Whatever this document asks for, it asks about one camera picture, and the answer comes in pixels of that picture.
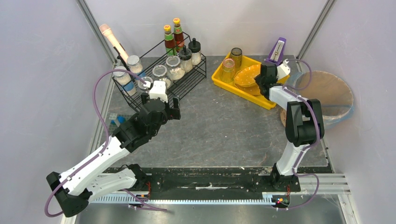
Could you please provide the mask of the yellow plate with chicken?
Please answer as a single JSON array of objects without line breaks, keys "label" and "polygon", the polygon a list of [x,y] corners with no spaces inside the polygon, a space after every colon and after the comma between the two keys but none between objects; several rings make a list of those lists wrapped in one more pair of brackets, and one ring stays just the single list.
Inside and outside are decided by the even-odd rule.
[{"label": "yellow plate with chicken", "polygon": [[260,72],[261,72],[261,64],[256,64],[240,70],[239,72],[236,73],[236,75],[238,74],[252,75],[255,80],[255,78],[260,74]]}]

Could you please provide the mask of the glass jar back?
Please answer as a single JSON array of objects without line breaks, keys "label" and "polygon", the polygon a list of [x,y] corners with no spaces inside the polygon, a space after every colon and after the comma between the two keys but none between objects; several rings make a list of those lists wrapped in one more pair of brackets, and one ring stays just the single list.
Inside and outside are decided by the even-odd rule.
[{"label": "glass jar back", "polygon": [[137,80],[138,93],[149,95],[154,80],[151,77],[145,76]]}]

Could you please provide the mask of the glass jar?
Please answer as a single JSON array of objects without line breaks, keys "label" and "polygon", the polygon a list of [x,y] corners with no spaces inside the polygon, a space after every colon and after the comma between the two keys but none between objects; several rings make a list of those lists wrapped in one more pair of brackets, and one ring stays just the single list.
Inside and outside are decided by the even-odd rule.
[{"label": "glass jar", "polygon": [[185,75],[185,71],[181,68],[181,59],[178,56],[169,56],[165,61],[169,77],[173,81],[177,81]]},{"label": "glass jar", "polygon": [[152,69],[152,74],[158,81],[164,81],[166,84],[166,88],[170,88],[172,86],[172,80],[169,78],[168,69],[164,65],[156,65]]},{"label": "glass jar", "polygon": [[151,77],[145,76],[137,80],[138,93],[149,95],[154,80]]}]

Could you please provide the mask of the dark glass cup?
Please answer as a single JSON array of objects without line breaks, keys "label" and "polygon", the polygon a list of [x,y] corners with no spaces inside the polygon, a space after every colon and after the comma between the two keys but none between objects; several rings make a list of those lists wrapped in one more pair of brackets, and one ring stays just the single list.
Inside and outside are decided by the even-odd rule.
[{"label": "dark glass cup", "polygon": [[230,58],[234,60],[236,71],[239,71],[243,59],[242,49],[238,47],[232,48],[230,52]]}]

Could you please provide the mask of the pink glass cup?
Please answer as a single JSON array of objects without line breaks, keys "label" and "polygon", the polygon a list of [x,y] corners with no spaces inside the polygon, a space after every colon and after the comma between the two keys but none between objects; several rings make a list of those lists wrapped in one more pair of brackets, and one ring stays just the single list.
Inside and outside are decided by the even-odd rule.
[{"label": "pink glass cup", "polygon": [[222,63],[222,72],[232,72],[236,74],[234,60],[227,58]]}]

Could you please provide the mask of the glass jar front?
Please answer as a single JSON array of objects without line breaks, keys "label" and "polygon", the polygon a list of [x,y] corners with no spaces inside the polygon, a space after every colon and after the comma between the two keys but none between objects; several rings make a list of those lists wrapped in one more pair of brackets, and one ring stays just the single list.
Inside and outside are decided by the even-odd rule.
[{"label": "glass jar front", "polygon": [[172,80],[169,78],[168,69],[164,65],[156,65],[152,69],[152,74],[158,81],[164,81],[166,84],[166,88],[170,88],[172,86]]}]

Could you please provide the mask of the black cap shaker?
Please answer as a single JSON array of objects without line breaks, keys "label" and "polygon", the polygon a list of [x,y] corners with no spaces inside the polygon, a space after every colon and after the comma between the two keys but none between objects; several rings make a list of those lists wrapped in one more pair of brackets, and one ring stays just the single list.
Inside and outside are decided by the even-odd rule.
[{"label": "black cap shaker", "polygon": [[191,51],[191,60],[192,65],[198,65],[202,58],[201,58],[201,43],[193,38],[191,42],[188,44],[188,48]]},{"label": "black cap shaker", "polygon": [[190,72],[193,68],[192,65],[192,52],[186,46],[179,51],[179,57],[181,60],[180,67],[187,73]]}]

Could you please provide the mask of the blue band spice jar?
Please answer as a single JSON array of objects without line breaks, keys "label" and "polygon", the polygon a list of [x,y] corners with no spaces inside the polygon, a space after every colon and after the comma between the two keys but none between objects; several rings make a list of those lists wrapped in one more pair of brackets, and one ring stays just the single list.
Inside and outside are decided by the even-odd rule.
[{"label": "blue band spice jar", "polygon": [[133,96],[136,93],[136,88],[130,74],[126,72],[127,69],[124,66],[117,66],[115,69],[121,70],[115,71],[113,76],[118,84],[121,85],[123,94]]},{"label": "blue band spice jar", "polygon": [[132,73],[137,74],[139,77],[145,77],[141,59],[137,55],[131,55],[127,58],[127,65]]}]

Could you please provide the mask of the green label sauce bottle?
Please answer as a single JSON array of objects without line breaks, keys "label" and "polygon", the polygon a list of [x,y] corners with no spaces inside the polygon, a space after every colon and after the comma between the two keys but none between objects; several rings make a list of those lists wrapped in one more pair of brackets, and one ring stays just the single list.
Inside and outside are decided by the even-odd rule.
[{"label": "green label sauce bottle", "polygon": [[171,31],[171,26],[165,25],[163,29],[164,29],[164,44],[165,44],[167,56],[176,56],[177,55],[176,42],[174,40],[174,36]]}]

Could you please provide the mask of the red label sauce bottle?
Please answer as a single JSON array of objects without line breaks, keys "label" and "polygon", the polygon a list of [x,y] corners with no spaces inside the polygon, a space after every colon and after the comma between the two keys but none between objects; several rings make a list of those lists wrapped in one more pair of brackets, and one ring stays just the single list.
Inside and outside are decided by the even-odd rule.
[{"label": "red label sauce bottle", "polygon": [[179,18],[173,19],[174,23],[174,40],[176,42],[176,51],[179,52],[184,46],[184,34],[181,27],[181,21]]}]

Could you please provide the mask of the yellow plate with sushi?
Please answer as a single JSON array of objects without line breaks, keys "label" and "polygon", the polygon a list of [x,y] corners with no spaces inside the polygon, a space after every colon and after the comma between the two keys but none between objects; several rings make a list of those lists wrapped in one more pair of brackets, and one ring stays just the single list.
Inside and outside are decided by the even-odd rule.
[{"label": "yellow plate with sushi", "polygon": [[252,75],[238,74],[234,78],[234,84],[238,89],[252,96],[261,95],[260,88]]}]

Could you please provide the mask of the green glass cup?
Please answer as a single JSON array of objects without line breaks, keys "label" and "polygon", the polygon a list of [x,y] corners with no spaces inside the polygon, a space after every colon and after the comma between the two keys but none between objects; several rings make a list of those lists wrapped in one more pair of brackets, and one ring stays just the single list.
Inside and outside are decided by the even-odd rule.
[{"label": "green glass cup", "polygon": [[235,77],[235,73],[222,72],[220,75],[220,80],[224,83],[231,83],[231,82],[233,82],[234,77]]}]

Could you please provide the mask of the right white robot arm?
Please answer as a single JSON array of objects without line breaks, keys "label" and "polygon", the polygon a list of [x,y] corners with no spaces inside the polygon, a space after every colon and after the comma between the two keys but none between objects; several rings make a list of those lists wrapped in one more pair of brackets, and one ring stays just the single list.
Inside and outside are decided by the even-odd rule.
[{"label": "right white robot arm", "polygon": [[280,65],[263,63],[254,78],[260,93],[269,101],[286,111],[286,148],[273,166],[270,174],[272,185],[297,181],[297,168],[306,152],[319,143],[324,136],[321,102],[306,99],[291,91],[291,87],[278,81],[287,72]]}]

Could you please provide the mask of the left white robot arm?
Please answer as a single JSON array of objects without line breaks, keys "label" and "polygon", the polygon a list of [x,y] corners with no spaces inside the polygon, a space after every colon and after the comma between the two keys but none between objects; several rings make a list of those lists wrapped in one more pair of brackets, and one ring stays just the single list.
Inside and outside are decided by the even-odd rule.
[{"label": "left white robot arm", "polygon": [[181,118],[178,97],[172,99],[173,106],[147,94],[142,99],[140,111],[117,127],[97,150],[72,168],[47,175],[52,192],[44,207],[46,216],[73,217],[102,196],[146,183],[147,176],[136,164],[101,176],[110,165],[148,143],[167,121]]}]

